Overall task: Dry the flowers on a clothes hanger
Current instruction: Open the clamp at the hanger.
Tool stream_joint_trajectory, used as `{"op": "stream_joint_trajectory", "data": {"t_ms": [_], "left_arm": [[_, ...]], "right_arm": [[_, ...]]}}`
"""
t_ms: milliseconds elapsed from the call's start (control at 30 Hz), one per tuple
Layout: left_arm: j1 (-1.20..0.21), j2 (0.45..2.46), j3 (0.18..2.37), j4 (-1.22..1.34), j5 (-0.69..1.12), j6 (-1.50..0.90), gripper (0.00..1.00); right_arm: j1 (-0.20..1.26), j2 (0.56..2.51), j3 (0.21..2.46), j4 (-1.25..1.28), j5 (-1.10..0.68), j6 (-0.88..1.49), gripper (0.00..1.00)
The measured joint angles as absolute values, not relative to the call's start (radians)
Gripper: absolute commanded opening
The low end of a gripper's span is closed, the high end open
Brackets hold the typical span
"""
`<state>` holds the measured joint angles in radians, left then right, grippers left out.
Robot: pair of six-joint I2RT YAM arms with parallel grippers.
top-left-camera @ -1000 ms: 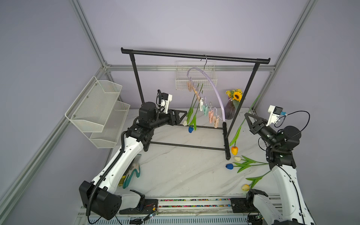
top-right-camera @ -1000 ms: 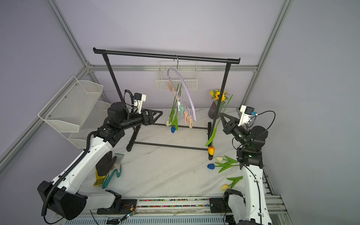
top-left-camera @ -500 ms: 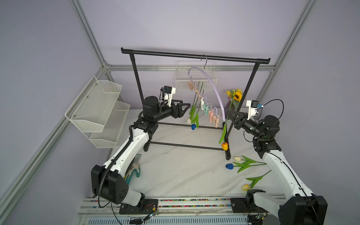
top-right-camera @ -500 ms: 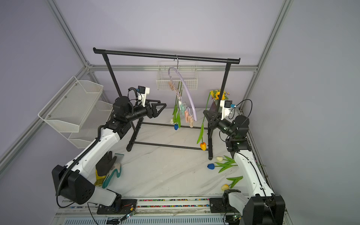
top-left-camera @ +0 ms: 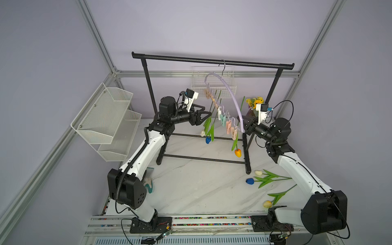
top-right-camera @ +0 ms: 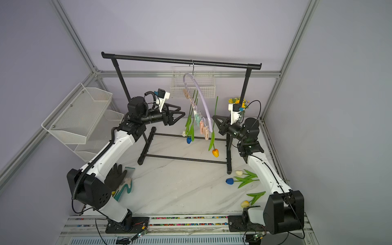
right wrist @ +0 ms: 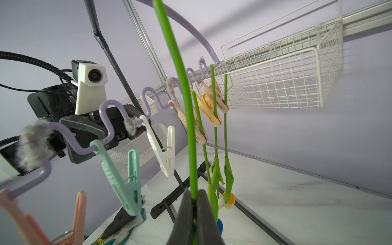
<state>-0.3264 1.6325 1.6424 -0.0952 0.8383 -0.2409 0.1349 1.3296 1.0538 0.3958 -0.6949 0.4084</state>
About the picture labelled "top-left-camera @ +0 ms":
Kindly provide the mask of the lilac clip hanger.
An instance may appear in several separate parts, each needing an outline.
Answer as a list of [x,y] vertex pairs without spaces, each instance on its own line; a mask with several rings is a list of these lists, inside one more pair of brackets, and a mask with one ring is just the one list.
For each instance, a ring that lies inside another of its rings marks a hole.
[[[225,82],[224,79],[222,79],[220,76],[218,76],[215,73],[209,73],[208,75],[214,75],[218,77],[223,84],[228,88],[229,92],[231,92],[230,88],[228,87],[227,83]],[[225,126],[227,130],[231,133],[231,118],[236,119],[236,123],[238,125],[238,129],[240,130],[239,134],[244,133],[244,126],[243,126],[243,116],[242,116],[242,108],[239,106],[237,99],[235,97],[236,95],[231,94],[231,99],[222,99],[220,98],[220,95],[216,96],[215,98],[220,101],[220,106],[218,111],[216,110],[217,116],[216,118],[219,118],[219,120],[222,123],[222,126]]]

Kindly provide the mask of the blue tulip group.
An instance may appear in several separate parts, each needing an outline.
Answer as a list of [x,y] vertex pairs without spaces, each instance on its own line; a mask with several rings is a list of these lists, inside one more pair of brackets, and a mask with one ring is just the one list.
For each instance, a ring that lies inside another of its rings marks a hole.
[[[219,106],[220,106],[220,101],[218,99],[215,100],[214,102],[215,108],[218,111]],[[206,136],[206,143],[210,144],[211,142],[214,141],[214,120],[210,118],[208,120],[210,122],[208,128],[205,129],[205,136]]]
[[268,184],[271,184],[276,181],[286,181],[286,180],[291,180],[291,178],[288,177],[274,177],[274,176],[267,176],[266,178],[262,177],[253,177],[253,178],[248,178],[246,179],[246,183],[249,185],[254,185],[256,183],[260,183],[258,188],[262,188]]

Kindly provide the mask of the yellow tulip group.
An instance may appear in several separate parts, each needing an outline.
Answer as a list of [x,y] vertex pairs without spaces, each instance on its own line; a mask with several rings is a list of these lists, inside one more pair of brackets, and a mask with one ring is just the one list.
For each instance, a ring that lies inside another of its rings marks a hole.
[[240,158],[242,156],[242,151],[238,148],[238,137],[240,130],[238,129],[238,125],[235,122],[235,118],[231,118],[231,134],[233,139],[233,145],[231,151],[234,152],[235,156]]

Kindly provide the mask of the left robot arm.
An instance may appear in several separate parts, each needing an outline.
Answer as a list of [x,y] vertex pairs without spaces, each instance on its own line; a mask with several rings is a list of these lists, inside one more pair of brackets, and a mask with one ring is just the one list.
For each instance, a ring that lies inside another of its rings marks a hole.
[[144,128],[144,142],[125,164],[119,169],[111,169],[107,176],[110,198],[128,206],[145,223],[151,223],[157,216],[156,210],[145,202],[147,190],[142,184],[153,157],[164,151],[176,124],[188,122],[199,126],[211,115],[204,106],[194,105],[198,93],[183,91],[180,98],[182,100],[161,99],[154,121]]

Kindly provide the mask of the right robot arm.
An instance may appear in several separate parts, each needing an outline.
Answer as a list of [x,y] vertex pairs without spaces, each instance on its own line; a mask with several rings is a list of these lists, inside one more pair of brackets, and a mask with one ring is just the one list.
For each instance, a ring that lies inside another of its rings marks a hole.
[[348,228],[347,196],[325,184],[300,160],[288,142],[291,133],[289,120],[278,118],[267,126],[258,123],[254,117],[245,116],[243,123],[246,134],[265,140],[267,154],[289,174],[306,198],[303,208],[269,208],[269,223],[302,226],[313,235]]

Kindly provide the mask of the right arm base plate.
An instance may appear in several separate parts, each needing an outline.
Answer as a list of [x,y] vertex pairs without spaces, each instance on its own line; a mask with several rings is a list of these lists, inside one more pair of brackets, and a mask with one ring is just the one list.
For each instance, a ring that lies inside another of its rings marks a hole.
[[268,209],[268,213],[264,215],[252,215],[251,224],[254,232],[271,232],[271,231],[294,231],[291,224],[280,223],[277,220],[275,210],[278,207],[271,207]]

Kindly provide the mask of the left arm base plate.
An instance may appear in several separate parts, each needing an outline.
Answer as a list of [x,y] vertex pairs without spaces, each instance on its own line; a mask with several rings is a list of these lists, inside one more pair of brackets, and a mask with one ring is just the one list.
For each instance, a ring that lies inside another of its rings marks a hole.
[[173,218],[169,216],[153,217],[150,222],[144,222],[136,217],[132,219],[131,234],[161,234],[170,230]]

